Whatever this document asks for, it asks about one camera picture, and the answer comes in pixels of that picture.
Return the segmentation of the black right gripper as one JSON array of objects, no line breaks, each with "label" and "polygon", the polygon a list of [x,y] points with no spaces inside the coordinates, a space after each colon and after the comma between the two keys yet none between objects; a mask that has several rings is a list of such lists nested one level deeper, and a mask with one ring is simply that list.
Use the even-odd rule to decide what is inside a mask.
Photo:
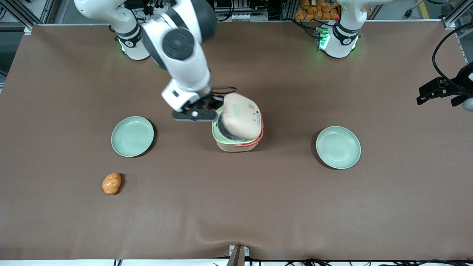
[{"label": "black right gripper", "polygon": [[223,106],[224,102],[224,95],[215,95],[214,93],[210,93],[203,98],[200,98],[196,101],[187,101],[184,104],[184,111],[191,112],[191,111],[200,111],[200,110],[212,110],[216,111]]}]

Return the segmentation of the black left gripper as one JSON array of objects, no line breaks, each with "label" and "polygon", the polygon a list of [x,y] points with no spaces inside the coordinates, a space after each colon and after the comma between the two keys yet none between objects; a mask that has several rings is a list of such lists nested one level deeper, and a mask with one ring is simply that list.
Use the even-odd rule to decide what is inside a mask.
[{"label": "black left gripper", "polygon": [[456,95],[451,99],[453,107],[462,105],[464,108],[472,107],[473,82],[472,82],[473,63],[470,62],[462,67],[456,77],[448,78],[442,74],[442,77],[436,77],[419,88],[419,96],[416,98],[417,105],[434,98],[444,97],[444,80],[449,83],[450,94]]}]

